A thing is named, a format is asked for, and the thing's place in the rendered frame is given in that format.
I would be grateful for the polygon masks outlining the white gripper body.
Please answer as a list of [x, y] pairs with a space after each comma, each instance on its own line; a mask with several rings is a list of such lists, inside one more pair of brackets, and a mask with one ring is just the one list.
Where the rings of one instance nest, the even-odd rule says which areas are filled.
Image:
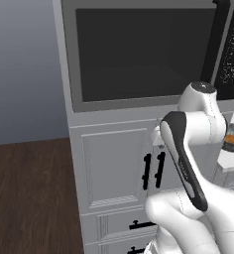
[[158, 119], [156, 127], [154, 128], [154, 130], [151, 134], [152, 145], [155, 147], [164, 147], [165, 146], [165, 142], [161, 136], [160, 122], [161, 122], [161, 120]]

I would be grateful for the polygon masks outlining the grey panelled cupboard door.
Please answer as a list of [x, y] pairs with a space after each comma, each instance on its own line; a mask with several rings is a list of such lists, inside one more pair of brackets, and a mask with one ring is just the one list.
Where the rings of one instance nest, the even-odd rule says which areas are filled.
[[154, 174], [158, 171], [159, 161], [157, 159], [157, 156], [160, 154], [160, 152], [165, 152], [166, 157], [165, 157], [165, 164], [163, 169], [161, 186], [158, 189], [156, 188], [156, 178], [154, 178], [155, 180], [154, 186], [156, 188], [156, 191], [180, 189], [182, 187], [182, 182], [177, 173], [176, 166], [174, 164], [172, 156], [170, 155], [166, 146], [154, 148]]
[[153, 153], [154, 119], [69, 130], [79, 212], [139, 205], [143, 175]]

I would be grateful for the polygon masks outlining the grey counter cupboard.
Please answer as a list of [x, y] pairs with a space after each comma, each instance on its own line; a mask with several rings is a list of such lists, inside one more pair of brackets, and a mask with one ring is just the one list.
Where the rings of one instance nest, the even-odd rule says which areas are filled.
[[234, 191], [234, 169], [223, 169], [218, 165], [213, 175], [212, 182], [215, 185]]

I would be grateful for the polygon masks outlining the grey drawer front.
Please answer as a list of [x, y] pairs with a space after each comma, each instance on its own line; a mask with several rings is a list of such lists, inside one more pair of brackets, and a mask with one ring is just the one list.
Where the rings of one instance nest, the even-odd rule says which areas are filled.
[[150, 221], [143, 206], [108, 210], [101, 213], [86, 214], [81, 217], [81, 231], [85, 244], [111, 239], [125, 238], [153, 231], [157, 225], [129, 229], [134, 220]]
[[132, 246], [137, 249], [146, 248], [154, 238], [155, 236], [150, 234], [110, 242], [86, 244], [84, 254], [130, 254]]

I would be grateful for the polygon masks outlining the grey tall cabinet housing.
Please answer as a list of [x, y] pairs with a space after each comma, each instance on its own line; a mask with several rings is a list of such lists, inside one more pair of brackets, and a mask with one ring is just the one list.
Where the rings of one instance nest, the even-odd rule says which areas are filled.
[[[213, 0], [53, 3], [68, 130], [162, 121], [177, 110], [188, 85], [202, 81], [216, 11]], [[234, 112], [234, 0], [230, 0], [212, 79], [207, 83], [217, 91], [217, 105], [228, 130]], [[211, 183], [224, 138], [217, 144], [190, 148], [200, 172]], [[147, 195], [143, 203], [133, 205], [144, 209], [150, 195], [172, 191], [156, 191], [152, 147]]]

